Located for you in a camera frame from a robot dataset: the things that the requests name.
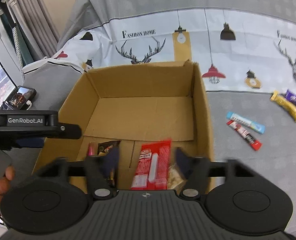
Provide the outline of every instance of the cardboard box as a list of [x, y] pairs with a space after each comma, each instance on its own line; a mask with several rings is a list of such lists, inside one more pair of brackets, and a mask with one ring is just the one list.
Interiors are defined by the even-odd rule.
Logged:
[[[130, 189], [141, 144], [172, 139], [191, 156], [213, 159], [209, 106], [197, 63], [122, 65], [88, 71], [59, 111], [59, 121], [80, 125], [79, 140], [45, 140], [37, 170], [57, 157], [79, 161], [88, 143], [121, 140], [119, 189]], [[71, 183], [86, 191], [83, 178]]]

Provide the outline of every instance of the curtain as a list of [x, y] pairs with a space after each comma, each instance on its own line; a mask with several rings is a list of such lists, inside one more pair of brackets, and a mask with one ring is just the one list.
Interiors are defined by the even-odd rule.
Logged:
[[40, 60], [56, 53], [58, 31], [43, 0], [17, 0], [12, 10], [20, 25], [32, 58]]

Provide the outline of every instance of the black snack package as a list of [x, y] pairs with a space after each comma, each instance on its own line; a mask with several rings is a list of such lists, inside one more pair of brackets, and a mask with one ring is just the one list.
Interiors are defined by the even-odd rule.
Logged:
[[109, 141], [98, 143], [98, 156], [104, 156], [101, 165], [101, 173], [110, 187], [117, 185], [117, 172], [119, 162], [119, 144], [121, 141]]

